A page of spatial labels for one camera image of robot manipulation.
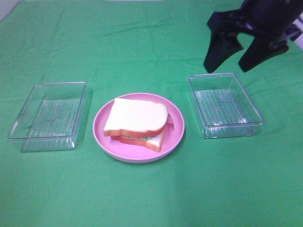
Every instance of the green tablecloth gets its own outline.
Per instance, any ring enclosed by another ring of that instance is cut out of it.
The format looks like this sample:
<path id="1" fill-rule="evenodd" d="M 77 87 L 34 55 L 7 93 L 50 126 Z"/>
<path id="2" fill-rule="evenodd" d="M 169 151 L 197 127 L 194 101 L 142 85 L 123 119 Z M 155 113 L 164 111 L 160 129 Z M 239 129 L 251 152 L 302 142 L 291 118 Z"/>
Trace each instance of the green tablecloth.
<path id="1" fill-rule="evenodd" d="M 303 226 L 303 52 L 234 72 L 265 119 L 253 137 L 206 140 L 187 77 L 205 74 L 213 11 L 242 1 L 22 1 L 0 22 L 0 226 Z M 247 48 L 252 37 L 240 35 Z M 21 153 L 7 134 L 33 85 L 86 81 L 85 134 L 69 151 Z M 92 124 L 114 97 L 174 102 L 186 132 L 156 162 L 117 161 Z"/>

